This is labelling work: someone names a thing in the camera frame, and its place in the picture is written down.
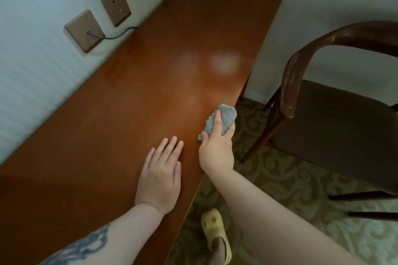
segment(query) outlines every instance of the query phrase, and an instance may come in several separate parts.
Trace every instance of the wooden chair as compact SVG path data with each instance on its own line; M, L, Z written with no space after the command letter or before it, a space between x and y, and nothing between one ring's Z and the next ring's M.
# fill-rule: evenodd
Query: wooden chair
M392 199L398 195L398 104L303 80L320 48L351 46L398 57L398 22L351 24L310 42L287 62L282 84L264 110L265 130L242 158L262 145L369 182L382 191L329 196L331 200ZM398 213L351 212L350 216L398 220Z

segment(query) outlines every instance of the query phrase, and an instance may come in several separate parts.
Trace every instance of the gray cleaning cloth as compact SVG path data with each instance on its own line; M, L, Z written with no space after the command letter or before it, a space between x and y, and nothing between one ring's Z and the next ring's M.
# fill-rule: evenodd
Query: gray cleaning cloth
M224 135L225 132L231 126L232 122L236 119L236 110L235 110L235 108L225 105L225 104L221 104L220 106L218 106L217 110L219 110L221 112L221 120L222 120L221 135ZM214 126L214 117L216 116L217 110L214 111L211 114L211 116L209 116L209 118L206 121L206 126L202 132L207 132L209 135L212 134L213 126ZM199 134L198 140L202 141L202 134Z

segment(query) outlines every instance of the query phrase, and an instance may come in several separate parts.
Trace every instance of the cable outlet plate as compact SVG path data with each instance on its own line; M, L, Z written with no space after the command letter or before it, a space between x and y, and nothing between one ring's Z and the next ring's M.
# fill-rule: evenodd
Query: cable outlet plate
M131 15L127 0L101 0L114 26L119 26Z
M93 34L98 36L105 36L101 26L90 10L85 10L77 17L73 18L65 24L65 28L85 53L90 52L103 40L87 35L87 30L92 31Z

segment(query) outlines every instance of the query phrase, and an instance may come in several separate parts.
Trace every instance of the person's right arm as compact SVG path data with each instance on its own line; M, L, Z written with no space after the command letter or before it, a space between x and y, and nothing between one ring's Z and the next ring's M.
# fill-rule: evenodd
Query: person's right arm
M235 126L224 136L221 129L221 114L217 112L211 137L202 133L199 161L262 264L360 264L332 239L234 171L231 138Z

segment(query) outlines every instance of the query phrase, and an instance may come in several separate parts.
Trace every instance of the tattoo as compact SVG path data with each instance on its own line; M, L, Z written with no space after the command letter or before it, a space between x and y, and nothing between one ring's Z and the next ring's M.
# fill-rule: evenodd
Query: tattoo
M69 244L42 261L39 265L67 265L69 262L86 259L89 255L100 251L107 244L109 225L110 223Z

